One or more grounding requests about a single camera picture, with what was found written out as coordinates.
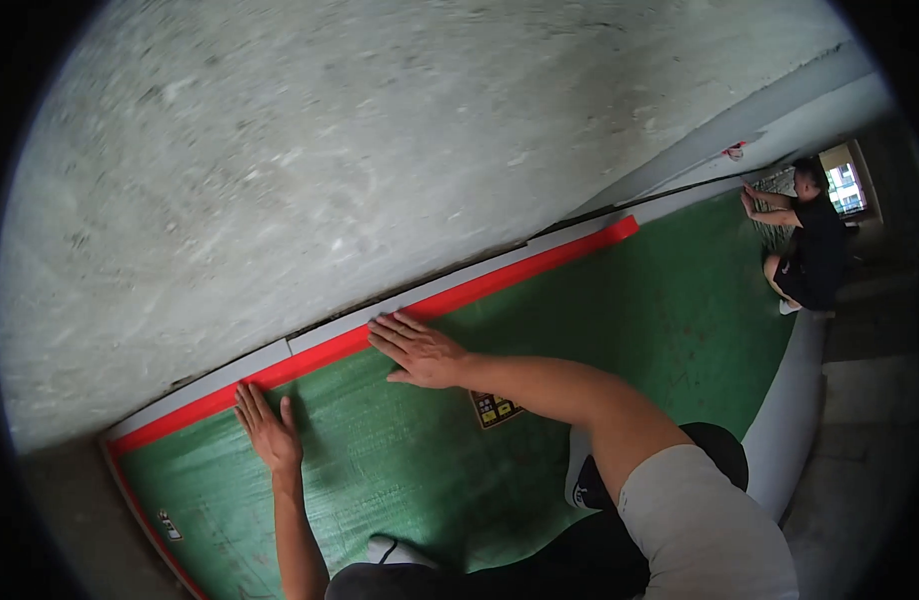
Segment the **floor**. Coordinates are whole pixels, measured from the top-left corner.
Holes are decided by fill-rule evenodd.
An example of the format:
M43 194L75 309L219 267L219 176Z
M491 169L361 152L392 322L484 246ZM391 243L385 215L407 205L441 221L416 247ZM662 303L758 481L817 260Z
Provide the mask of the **floor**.
M730 193L434 325L475 351L593 364L678 423L741 439L793 325L777 314L760 245ZM307 512L332 572L361 560L374 533L454 569L494 567L585 514L562 497L565 425L522 414L482 430L465 391L388 384L392 367L370 349L269 393L305 409ZM233 414L128 453L121 467L150 521L166 510L183 534L170 551L211 600L278 594L269 478Z

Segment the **left hand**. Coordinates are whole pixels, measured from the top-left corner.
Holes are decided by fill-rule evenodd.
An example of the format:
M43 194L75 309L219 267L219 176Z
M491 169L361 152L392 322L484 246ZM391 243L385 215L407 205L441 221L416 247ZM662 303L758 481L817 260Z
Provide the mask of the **left hand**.
M246 430L253 450L273 475L299 475L303 445L297 436L288 396L284 395L280 400L280 414L283 415L283 422L280 422L256 385L251 383L247 387L240 383L236 387L236 408L233 412Z
M740 192L740 200L742 200L742 207L746 209L746 216L753 219L754 214L756 214L756 208L754 206L754 199L750 197L747 190L742 190Z

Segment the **sticker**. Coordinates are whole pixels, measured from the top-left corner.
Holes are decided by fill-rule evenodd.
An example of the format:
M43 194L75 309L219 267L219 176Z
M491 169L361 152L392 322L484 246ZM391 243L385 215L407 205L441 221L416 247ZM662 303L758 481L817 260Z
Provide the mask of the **sticker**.
M470 390L469 398L473 401L479 426L483 429L498 426L525 412L522 406L500 395Z
M170 542L179 542L183 539L183 534L179 533L177 526L173 524L173 521L170 519L170 516L166 514L165 510L161 509L159 512L157 512L156 517L159 518L161 523L163 523L166 537Z

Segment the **concrete ceiling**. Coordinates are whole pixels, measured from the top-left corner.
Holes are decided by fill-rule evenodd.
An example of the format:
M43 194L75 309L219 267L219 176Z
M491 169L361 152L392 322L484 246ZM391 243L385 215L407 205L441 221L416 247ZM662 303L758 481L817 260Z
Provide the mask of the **concrete ceiling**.
M525 238L850 34L822 0L106 6L0 248L21 451Z

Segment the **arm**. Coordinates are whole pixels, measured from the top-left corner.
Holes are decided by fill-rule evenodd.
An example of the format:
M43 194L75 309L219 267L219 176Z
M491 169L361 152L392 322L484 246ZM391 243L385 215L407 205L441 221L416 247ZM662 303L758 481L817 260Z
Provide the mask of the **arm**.
M796 210L770 210L768 212L757 212L754 208L753 198L743 190L740 192L742 207L746 210L746 216L753 221L759 221L766 225L792 225L794 227L803 227L800 217L797 216Z
M599 474L614 502L643 461L660 450L693 444L642 393L592 366L467 352L401 313L370 321L369 328L369 342L404 368L391 373L388 381L489 392L543 417L586 428Z
M249 436L253 449L272 473L276 558L286 600L320 600L330 576L313 537L303 504L299 465L303 447L297 437L290 399L280 401L281 423L255 385L236 389L233 412Z
M750 198L755 198L760 202L765 202L771 207L776 207L778 209L786 209L793 205L793 197L787 196L786 194L775 194L773 192L761 192L758 189L754 189L754 186L749 185L745 181L742 183L742 191L749 195Z

